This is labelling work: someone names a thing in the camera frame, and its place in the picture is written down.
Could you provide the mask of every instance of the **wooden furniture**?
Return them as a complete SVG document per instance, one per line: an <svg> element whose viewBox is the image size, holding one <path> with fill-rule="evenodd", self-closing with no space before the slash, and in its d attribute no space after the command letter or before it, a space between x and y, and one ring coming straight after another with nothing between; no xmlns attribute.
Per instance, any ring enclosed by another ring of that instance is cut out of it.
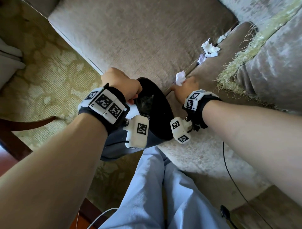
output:
<svg viewBox="0 0 302 229"><path fill-rule="evenodd" d="M12 131L35 129L42 127L55 119L56 116L51 116L35 122L15 122L0 118L0 145L16 160L21 161L23 158L28 156L32 150L16 135L14 135ZM80 207L80 215L89 223L92 223L100 214L102 214L102 212L85 198ZM93 225L95 228L98 228L106 220L106 216L101 216Z"/></svg>

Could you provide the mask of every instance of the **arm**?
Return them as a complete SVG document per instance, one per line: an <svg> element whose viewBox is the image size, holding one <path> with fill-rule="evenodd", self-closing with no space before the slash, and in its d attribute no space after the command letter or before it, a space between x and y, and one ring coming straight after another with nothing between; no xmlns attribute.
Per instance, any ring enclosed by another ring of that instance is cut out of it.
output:
<svg viewBox="0 0 302 229"><path fill-rule="evenodd" d="M180 102L199 89L193 78L182 87L173 87ZM302 205L302 117L210 101L202 118L246 162Z"/></svg>
<svg viewBox="0 0 302 229"><path fill-rule="evenodd" d="M133 103L137 80L117 69L102 76ZM107 132L94 116L80 114L61 133L0 177L2 228L68 228L92 182Z"/></svg>

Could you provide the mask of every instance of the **beige floral carpet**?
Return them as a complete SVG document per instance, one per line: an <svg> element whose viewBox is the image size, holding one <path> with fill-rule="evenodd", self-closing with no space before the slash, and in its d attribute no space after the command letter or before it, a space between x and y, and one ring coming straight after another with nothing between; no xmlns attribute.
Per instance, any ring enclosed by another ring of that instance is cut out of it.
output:
<svg viewBox="0 0 302 229"><path fill-rule="evenodd" d="M14 121L60 118L38 129L15 132L34 150L75 118L79 102L99 86L101 77L47 19L21 0L0 6L0 38L20 49L26 64L0 90L0 117ZM87 198L102 211L118 207L140 156L138 152L111 163L100 161Z"/></svg>

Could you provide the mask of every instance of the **fabric upholstery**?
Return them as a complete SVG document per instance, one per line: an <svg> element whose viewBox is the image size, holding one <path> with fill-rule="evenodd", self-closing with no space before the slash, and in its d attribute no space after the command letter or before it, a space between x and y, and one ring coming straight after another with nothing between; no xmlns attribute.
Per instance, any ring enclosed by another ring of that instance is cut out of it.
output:
<svg viewBox="0 0 302 229"><path fill-rule="evenodd" d="M241 67L235 82L280 109L302 112L302 10Z"/></svg>
<svg viewBox="0 0 302 229"><path fill-rule="evenodd" d="M207 58L204 63L197 66L190 74L195 76L200 88L212 91L228 103L242 105L257 105L256 102L245 97L240 98L233 93L218 91L215 79L224 66L232 61L235 53L246 47L243 42L250 30L250 23L241 24L222 43L219 55ZM167 95L174 116L184 118L186 112L176 101L173 92ZM159 145L159 149L181 170L186 171L196 183L199 190L217 208L221 204L234 209L244 203L225 169L222 155L222 140L209 128L198 132L191 132L192 139L188 144L181 145L176 140ZM247 199L252 199L270 186L249 164L236 155L228 146L225 147L228 169Z"/></svg>
<svg viewBox="0 0 302 229"><path fill-rule="evenodd" d="M60 0L23 0L36 11L48 18Z"/></svg>
<svg viewBox="0 0 302 229"><path fill-rule="evenodd" d="M220 0L240 23L250 21L262 31L266 19L281 11L292 0Z"/></svg>
<svg viewBox="0 0 302 229"><path fill-rule="evenodd" d="M64 0L49 21L98 72L116 67L165 91L237 19L217 0Z"/></svg>

